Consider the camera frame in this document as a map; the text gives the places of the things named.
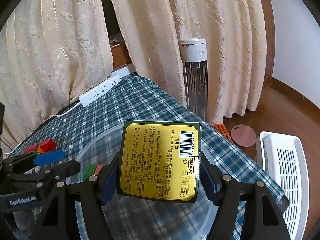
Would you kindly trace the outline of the green toy brick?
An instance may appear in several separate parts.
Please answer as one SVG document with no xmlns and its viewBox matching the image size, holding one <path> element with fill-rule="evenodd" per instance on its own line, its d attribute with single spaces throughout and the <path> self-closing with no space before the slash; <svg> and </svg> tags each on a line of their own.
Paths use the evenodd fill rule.
<svg viewBox="0 0 320 240">
<path fill-rule="evenodd" d="M 88 177 L 90 177 L 91 175 L 94 175 L 95 171 L 97 169 L 97 165 L 96 164 L 89 164 L 86 166 L 86 169 L 84 171 L 84 174 L 82 176 L 82 180 L 86 180 Z"/>
</svg>

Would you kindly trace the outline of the pink toy brick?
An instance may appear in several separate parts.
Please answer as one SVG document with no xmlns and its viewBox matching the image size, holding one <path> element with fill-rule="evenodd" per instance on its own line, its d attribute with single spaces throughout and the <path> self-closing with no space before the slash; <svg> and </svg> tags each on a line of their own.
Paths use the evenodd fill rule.
<svg viewBox="0 0 320 240">
<path fill-rule="evenodd" d="M 97 176 L 103 167 L 104 167 L 103 165 L 97 165 L 95 172 L 94 172 L 94 175 Z"/>
</svg>

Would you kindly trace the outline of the green yellow box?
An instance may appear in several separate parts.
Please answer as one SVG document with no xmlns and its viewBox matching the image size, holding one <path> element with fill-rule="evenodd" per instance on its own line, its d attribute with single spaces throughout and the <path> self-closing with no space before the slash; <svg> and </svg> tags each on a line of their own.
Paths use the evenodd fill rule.
<svg viewBox="0 0 320 240">
<path fill-rule="evenodd" d="M 199 190 L 201 124 L 126 120 L 119 154 L 118 193 L 193 203 Z"/>
</svg>

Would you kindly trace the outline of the pink foam hair roller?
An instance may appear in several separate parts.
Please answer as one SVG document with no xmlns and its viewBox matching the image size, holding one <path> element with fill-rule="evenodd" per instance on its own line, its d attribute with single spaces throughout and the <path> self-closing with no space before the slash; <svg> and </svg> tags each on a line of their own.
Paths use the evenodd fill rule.
<svg viewBox="0 0 320 240">
<path fill-rule="evenodd" d="M 37 148 L 38 148 L 37 143 L 34 143 L 30 146 L 25 146 L 25 148 L 23 149 L 23 153 L 30 153 L 30 152 L 36 151 Z"/>
</svg>

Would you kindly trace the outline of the red toy brick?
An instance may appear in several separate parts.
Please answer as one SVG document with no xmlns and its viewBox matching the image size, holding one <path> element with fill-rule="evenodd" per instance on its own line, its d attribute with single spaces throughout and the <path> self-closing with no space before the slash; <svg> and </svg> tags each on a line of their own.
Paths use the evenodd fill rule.
<svg viewBox="0 0 320 240">
<path fill-rule="evenodd" d="M 38 147 L 42 148 L 45 153 L 48 153 L 56 149 L 56 143 L 53 139 L 47 139 L 39 143 Z"/>
</svg>

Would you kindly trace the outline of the orange toy brick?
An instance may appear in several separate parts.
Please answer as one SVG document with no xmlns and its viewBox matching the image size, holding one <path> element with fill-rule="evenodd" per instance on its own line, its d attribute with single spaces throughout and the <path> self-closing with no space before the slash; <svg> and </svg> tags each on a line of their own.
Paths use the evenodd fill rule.
<svg viewBox="0 0 320 240">
<path fill-rule="evenodd" d="M 38 148 L 37 148 L 37 153 L 38 153 L 38 154 L 43 154 L 43 153 L 45 153 L 45 152 L 44 152 L 44 150 L 43 150 L 42 148 L 38 147 Z"/>
</svg>

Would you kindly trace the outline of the blue plaid bedsheet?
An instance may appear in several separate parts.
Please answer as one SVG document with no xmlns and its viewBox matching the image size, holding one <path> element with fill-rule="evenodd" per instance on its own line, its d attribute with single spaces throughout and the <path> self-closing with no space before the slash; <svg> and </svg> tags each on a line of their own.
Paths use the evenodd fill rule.
<svg viewBox="0 0 320 240">
<path fill-rule="evenodd" d="M 53 139 L 63 149 L 65 141 L 81 128 L 112 128 L 125 120 L 157 119 L 164 121 L 198 122 L 199 117 L 188 111 L 172 96 L 151 80 L 131 76 L 121 80 L 105 96 L 88 107 L 78 106 L 65 116 L 51 118 L 35 130 L 14 154 L 20 154 L 25 146 L 46 139 Z M 222 173 L 244 183 L 262 180 L 274 197 L 281 211 L 288 206 L 284 190 L 263 171 L 256 162 L 234 144 L 202 121 L 202 143 L 206 157 L 219 167 Z M 71 160 L 66 150 L 67 160 Z"/>
</svg>

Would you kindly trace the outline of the white plastic basket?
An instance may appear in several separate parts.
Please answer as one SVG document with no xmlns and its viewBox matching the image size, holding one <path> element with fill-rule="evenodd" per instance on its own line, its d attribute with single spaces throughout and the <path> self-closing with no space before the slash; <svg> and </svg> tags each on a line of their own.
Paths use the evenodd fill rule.
<svg viewBox="0 0 320 240">
<path fill-rule="evenodd" d="M 256 141 L 257 163 L 285 191 L 290 204 L 283 213 L 291 239 L 302 239 L 309 213 L 309 174 L 301 140 L 262 131 Z"/>
</svg>

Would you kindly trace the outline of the clear plastic storage bin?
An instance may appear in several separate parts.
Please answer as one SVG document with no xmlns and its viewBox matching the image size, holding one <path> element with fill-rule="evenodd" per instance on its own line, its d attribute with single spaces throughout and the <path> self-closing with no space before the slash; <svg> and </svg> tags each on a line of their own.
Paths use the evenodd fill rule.
<svg viewBox="0 0 320 240">
<path fill-rule="evenodd" d="M 123 125 L 81 128 L 65 141 L 63 149 L 81 164 L 67 184 L 82 181 L 88 164 L 106 165 L 120 150 Z M 196 202 L 173 203 L 131 198 L 115 193 L 103 212 L 114 239 L 206 239 L 217 213 L 199 187 Z"/>
</svg>

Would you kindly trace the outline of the white power strip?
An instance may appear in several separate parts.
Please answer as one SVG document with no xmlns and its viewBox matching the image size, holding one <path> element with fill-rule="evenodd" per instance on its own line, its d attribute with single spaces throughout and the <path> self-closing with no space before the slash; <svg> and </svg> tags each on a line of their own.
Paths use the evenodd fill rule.
<svg viewBox="0 0 320 240">
<path fill-rule="evenodd" d="M 80 103 L 82 104 L 83 107 L 87 107 L 88 105 L 93 103 L 95 100 L 107 94 L 109 90 L 120 81 L 121 81 L 121 78 L 119 75 L 116 75 L 114 77 L 109 77 L 102 83 L 96 85 L 94 88 L 80 95 L 79 96 Z"/>
</svg>

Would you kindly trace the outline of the round pink scale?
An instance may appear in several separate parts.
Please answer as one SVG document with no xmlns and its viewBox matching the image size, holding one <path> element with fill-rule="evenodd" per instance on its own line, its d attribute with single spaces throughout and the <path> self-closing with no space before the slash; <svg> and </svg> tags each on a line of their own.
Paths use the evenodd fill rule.
<svg viewBox="0 0 320 240">
<path fill-rule="evenodd" d="M 231 129 L 231 138 L 241 147 L 251 147 L 255 144 L 257 136 L 251 127 L 240 124 Z"/>
</svg>

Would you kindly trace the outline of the orange ridged mat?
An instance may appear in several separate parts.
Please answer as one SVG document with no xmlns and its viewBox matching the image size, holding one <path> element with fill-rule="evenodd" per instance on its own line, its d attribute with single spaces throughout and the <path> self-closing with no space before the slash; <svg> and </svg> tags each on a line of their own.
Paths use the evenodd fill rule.
<svg viewBox="0 0 320 240">
<path fill-rule="evenodd" d="M 214 128 L 223 137 L 225 137 L 227 140 L 229 140 L 231 143 L 233 143 L 233 140 L 232 140 L 230 134 L 228 133 L 227 128 L 225 127 L 224 124 L 213 124 L 212 128 Z"/>
</svg>

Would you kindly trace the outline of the cream patterned curtain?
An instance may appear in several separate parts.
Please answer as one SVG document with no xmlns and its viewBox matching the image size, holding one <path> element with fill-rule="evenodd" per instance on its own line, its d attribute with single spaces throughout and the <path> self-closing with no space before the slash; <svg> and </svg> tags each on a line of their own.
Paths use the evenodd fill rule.
<svg viewBox="0 0 320 240">
<path fill-rule="evenodd" d="M 111 0 L 139 75 L 186 104 L 179 42 L 204 38 L 206 120 L 255 111 L 266 68 L 261 0 Z M 11 151 L 112 72 L 102 0 L 1 0 L 1 146 Z"/>
</svg>

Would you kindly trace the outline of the white tower heater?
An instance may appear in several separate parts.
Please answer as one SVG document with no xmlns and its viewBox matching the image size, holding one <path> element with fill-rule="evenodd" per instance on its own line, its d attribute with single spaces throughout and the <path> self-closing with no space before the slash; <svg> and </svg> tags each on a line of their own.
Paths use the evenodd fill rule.
<svg viewBox="0 0 320 240">
<path fill-rule="evenodd" d="M 179 40 L 188 108 L 201 119 L 207 117 L 208 56 L 204 38 Z"/>
</svg>

